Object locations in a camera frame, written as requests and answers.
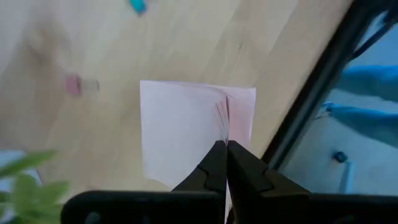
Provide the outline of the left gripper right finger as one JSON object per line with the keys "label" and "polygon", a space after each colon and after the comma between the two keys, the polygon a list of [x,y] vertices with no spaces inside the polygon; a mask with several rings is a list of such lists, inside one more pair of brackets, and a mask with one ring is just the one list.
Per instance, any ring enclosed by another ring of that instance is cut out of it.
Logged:
{"label": "left gripper right finger", "polygon": [[311,193],[238,142],[227,150],[236,223],[397,223],[397,197]]}

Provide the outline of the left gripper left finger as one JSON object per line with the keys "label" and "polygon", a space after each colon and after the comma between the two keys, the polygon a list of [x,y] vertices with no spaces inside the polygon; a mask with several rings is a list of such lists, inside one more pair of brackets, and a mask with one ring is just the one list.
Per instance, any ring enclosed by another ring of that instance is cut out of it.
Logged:
{"label": "left gripper left finger", "polygon": [[216,141],[170,192],[91,190],[63,206],[62,223],[223,223],[227,147]]}

